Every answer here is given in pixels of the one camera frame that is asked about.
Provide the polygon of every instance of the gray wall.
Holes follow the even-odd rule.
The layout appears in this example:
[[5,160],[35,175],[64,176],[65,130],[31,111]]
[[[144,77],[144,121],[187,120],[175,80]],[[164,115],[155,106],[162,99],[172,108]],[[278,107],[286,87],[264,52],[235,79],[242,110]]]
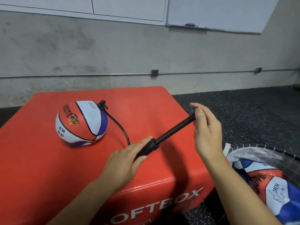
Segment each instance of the gray wall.
[[[263,34],[0,11],[0,75],[235,71],[300,67],[300,0],[280,0]],[[0,107],[37,92],[162,85],[171,94],[293,84],[296,72],[0,79]]]

